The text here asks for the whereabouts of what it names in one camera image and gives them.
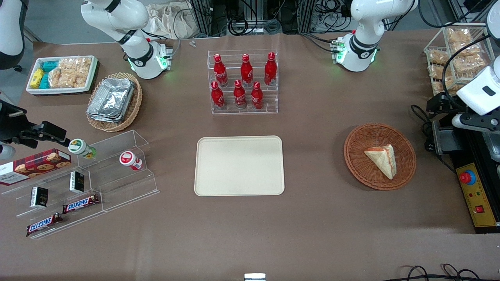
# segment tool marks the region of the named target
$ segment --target yellow snack box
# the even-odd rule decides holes
[[[44,77],[44,71],[41,68],[38,68],[33,73],[33,77],[29,81],[29,86],[33,89],[38,89],[40,87],[40,82],[42,81],[42,77]]]

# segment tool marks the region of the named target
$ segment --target cookie box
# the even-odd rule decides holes
[[[0,165],[0,185],[10,186],[69,165],[71,165],[71,156],[52,148]]]
[[[49,88],[49,89],[34,89],[30,87],[30,81],[33,78],[33,75],[37,71],[39,67],[42,66],[44,62],[53,62],[59,61],[64,58],[68,59],[76,59],[78,57],[88,57],[92,58],[92,62],[90,63],[90,69],[88,70],[87,80],[85,82],[85,86],[83,87],[73,87],[73,88]],[[80,55],[80,56],[53,56],[53,57],[41,57],[37,58],[34,62],[33,70],[29,75],[28,83],[26,85],[26,92],[32,94],[33,96],[61,96],[61,95],[73,95],[76,93],[84,94],[89,91],[92,82],[94,81],[94,74],[96,73],[98,60],[93,55]]]

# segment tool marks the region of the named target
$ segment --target red cookie box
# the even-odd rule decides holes
[[[71,156],[69,154],[52,148],[0,165],[0,185],[10,186],[70,165]]]

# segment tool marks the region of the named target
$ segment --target small black box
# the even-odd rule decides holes
[[[85,190],[85,176],[77,171],[71,172],[71,178],[69,179],[69,191],[74,193],[83,193]]]
[[[49,201],[49,190],[35,186],[31,189],[31,208],[45,208]]]

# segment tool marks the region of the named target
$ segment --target red button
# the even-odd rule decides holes
[[[471,174],[469,174],[466,171],[462,172],[458,177],[460,178],[460,181],[464,184],[468,184],[472,181]]]
[[[475,207],[475,212],[476,213],[484,213],[485,212],[485,208],[483,208],[483,206],[476,206]]]

